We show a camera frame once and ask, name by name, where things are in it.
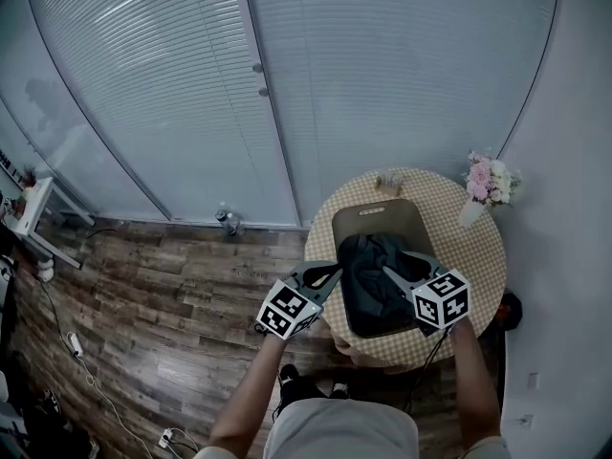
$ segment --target desk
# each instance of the desk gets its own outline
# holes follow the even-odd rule
[[[485,212],[468,229],[458,224],[459,211],[468,194],[464,188],[441,175],[409,168],[393,170],[403,176],[400,197],[412,201],[419,211],[436,257],[449,269],[457,269],[471,284],[470,320],[476,335],[489,325],[497,311],[506,282],[506,256],[501,237],[491,216]],[[336,261],[332,218],[350,206],[394,199],[375,189],[377,173],[369,172],[339,188],[321,207],[306,243],[306,260]],[[369,367],[407,367],[423,365],[440,339],[436,332],[428,339],[420,330],[362,339],[348,327],[340,284],[325,302],[323,318],[332,329],[336,346],[356,365]],[[448,339],[435,361],[452,355]]]
[[[78,216],[89,226],[95,224],[94,220],[89,217],[83,209],[77,206],[72,199],[70,199],[58,186],[55,185],[54,179],[49,177],[46,179],[40,179],[36,181],[36,184],[28,192],[26,199],[26,208],[24,209],[21,219],[16,219],[13,216],[5,216],[5,223],[9,230],[14,232],[19,238],[30,243],[37,250],[42,251],[45,255],[50,258],[57,256],[64,262],[72,265],[73,267],[80,269],[80,263],[74,258],[68,256],[62,250],[49,243],[42,236],[40,236],[35,230],[40,215],[47,205],[49,196],[54,192],[57,196],[64,201],[72,210],[78,214]]]

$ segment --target flower vase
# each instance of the flower vase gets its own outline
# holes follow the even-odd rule
[[[459,226],[469,228],[485,210],[485,205],[468,199],[459,213]]]

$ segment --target yellow checkered tablecloth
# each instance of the yellow checkered tablecloth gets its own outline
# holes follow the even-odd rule
[[[497,311],[506,282],[506,256],[495,223],[484,212],[470,228],[461,228],[459,212],[468,199],[464,188],[424,170],[397,168],[393,172],[403,176],[400,197],[412,201],[421,212],[436,258],[445,267],[457,269],[470,282],[470,320],[476,335],[480,335]],[[376,178],[376,172],[368,172],[353,179],[323,204],[308,236],[306,260],[336,261],[332,218],[338,210],[393,199],[375,189]],[[422,365],[442,336],[439,331],[426,339],[420,330],[414,329],[375,339],[357,337],[348,327],[339,284],[325,302],[323,317],[334,336],[351,346],[351,355],[367,356],[361,361],[367,361],[369,366]],[[451,355],[447,339],[434,360]]]

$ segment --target white wall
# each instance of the white wall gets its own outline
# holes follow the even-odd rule
[[[508,334],[502,426],[521,459],[593,457],[612,433],[612,0],[559,0],[555,19],[502,155],[525,181],[501,221],[524,306]],[[526,414],[531,430],[515,422]]]

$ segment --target person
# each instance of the person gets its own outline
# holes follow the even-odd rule
[[[500,433],[499,404],[470,320],[450,332],[457,375],[459,426],[467,459],[510,459]],[[243,459],[266,414],[286,341],[268,334],[247,374],[216,420],[208,447],[195,459]],[[386,404],[347,399],[336,385],[330,399],[313,391],[292,366],[281,371],[281,403],[264,459],[417,459],[414,421]]]

